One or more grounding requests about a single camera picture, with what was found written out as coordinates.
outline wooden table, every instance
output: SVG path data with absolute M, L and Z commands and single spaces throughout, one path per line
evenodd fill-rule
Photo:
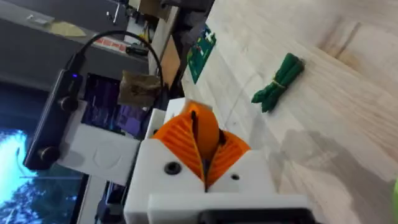
M 324 223 L 393 223 L 398 173 L 398 4 L 388 0 L 217 0 L 218 42 L 189 98 L 267 154 L 280 194 L 305 194 Z M 253 94 L 287 52 L 306 70 L 273 113 Z

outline small green object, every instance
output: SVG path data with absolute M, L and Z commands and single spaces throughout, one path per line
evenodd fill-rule
M 205 67 L 207 59 L 217 42 L 216 35 L 210 34 L 212 34 L 212 32 L 206 25 L 196 44 L 191 47 L 187 55 L 188 66 L 191 71 L 194 84 L 197 83 L 201 71 Z
M 298 57 L 288 53 L 273 81 L 265 89 L 254 94 L 251 102 L 261 103 L 263 113 L 272 111 L 278 103 L 279 97 L 302 71 L 304 71 L 304 63 Z

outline black cable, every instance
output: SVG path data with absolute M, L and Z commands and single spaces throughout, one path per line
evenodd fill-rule
M 128 35 L 132 38 L 135 38 L 139 41 L 141 41 L 148 49 L 149 51 L 152 53 L 152 55 L 155 58 L 156 64 L 157 64 L 157 68 L 159 70 L 159 76 L 160 76 L 160 84 L 162 85 L 162 87 L 164 87 L 164 83 L 163 83 L 163 72 L 162 72 L 162 66 L 160 64 L 160 60 L 155 52 L 155 50 L 152 48 L 152 46 L 150 45 L 150 43 L 148 43 L 145 39 L 143 39 L 142 37 L 138 36 L 137 34 L 133 34 L 132 32 L 128 32 L 125 30 L 111 30 L 111 31 L 106 31 L 100 34 L 95 35 L 93 38 L 91 38 L 77 53 L 77 55 L 81 55 L 83 56 L 87 49 L 97 40 L 99 40 L 102 37 L 106 37 L 109 35 L 117 35 L 117 34 L 121 34 L 121 35 Z

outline green circuit board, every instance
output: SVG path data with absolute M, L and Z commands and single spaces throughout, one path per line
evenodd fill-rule
M 188 52 L 188 66 L 192 74 L 194 84 L 197 83 L 201 71 L 205 67 L 213 47 L 216 45 L 216 35 L 206 25 L 196 44 Z

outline brown paper bag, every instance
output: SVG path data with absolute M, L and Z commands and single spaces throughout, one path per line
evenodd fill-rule
M 123 70 L 123 79 L 120 82 L 118 103 L 150 107 L 161 91 L 160 78 L 153 75 L 143 75 Z

